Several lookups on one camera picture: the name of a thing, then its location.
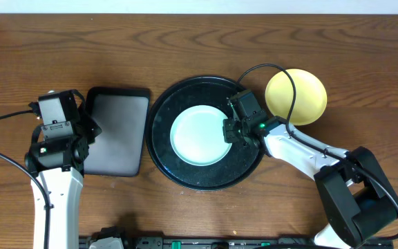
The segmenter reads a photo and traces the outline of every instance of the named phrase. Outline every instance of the white disc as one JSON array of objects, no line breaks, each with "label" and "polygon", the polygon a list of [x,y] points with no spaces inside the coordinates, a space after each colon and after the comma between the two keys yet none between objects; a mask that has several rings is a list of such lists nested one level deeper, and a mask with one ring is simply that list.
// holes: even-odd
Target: white disc
[{"label": "white disc", "polygon": [[183,111],[174,120],[170,141],[174,152],[186,163],[207,166],[227,155],[231,144],[224,141],[223,120],[217,108],[199,105]]}]

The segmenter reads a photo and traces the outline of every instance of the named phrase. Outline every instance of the round black tray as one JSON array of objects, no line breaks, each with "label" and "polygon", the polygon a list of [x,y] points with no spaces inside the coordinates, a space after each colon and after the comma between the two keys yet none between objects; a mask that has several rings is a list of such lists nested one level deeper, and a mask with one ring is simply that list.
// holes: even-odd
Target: round black tray
[{"label": "round black tray", "polygon": [[146,144],[153,162],[165,176],[193,190],[221,190],[239,183],[253,172],[263,152],[242,142],[234,143],[222,160],[208,166],[184,162],[170,142],[171,125],[185,109],[204,104],[232,118],[227,98],[243,90],[244,87],[233,80],[198,76],[174,84],[156,100],[147,119]]}]

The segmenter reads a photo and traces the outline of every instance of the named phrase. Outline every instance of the yellow disc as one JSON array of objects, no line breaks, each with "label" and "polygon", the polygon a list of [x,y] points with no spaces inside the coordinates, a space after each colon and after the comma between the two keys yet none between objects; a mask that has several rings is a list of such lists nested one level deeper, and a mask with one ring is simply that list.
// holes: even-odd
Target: yellow disc
[{"label": "yellow disc", "polygon": [[[327,96],[322,82],[313,74],[301,69],[288,69],[296,85],[296,103],[290,122],[293,125],[308,125],[316,121],[325,111]],[[280,72],[267,85],[265,100],[269,111],[286,118],[293,98],[290,80]]]}]

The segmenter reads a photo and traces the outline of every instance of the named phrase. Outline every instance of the wood grain surface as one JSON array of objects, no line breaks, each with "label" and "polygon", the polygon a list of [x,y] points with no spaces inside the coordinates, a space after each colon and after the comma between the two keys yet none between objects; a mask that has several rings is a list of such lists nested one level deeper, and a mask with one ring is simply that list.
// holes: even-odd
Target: wood grain surface
[{"label": "wood grain surface", "polygon": [[[398,16],[0,15],[0,115],[51,89],[146,87],[153,103],[186,77],[236,79],[266,62],[315,74],[328,107],[301,130],[371,149],[398,193]],[[259,69],[243,84],[263,101],[275,73]],[[23,162],[38,123],[0,121],[0,152]],[[33,220],[29,180],[0,160],[0,248],[31,248]],[[130,235],[312,236],[326,223],[314,182],[283,161],[265,157],[236,186],[197,192],[163,176],[146,149],[137,177],[86,176],[79,209],[83,235],[122,225]],[[397,231],[394,222],[380,234]]]}]

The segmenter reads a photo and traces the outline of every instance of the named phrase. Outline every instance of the white background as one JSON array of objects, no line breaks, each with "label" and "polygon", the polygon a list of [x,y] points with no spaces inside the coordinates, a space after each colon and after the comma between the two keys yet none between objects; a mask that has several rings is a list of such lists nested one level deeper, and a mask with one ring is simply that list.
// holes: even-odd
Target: white background
[{"label": "white background", "polygon": [[0,13],[398,14],[398,0],[0,0]]}]

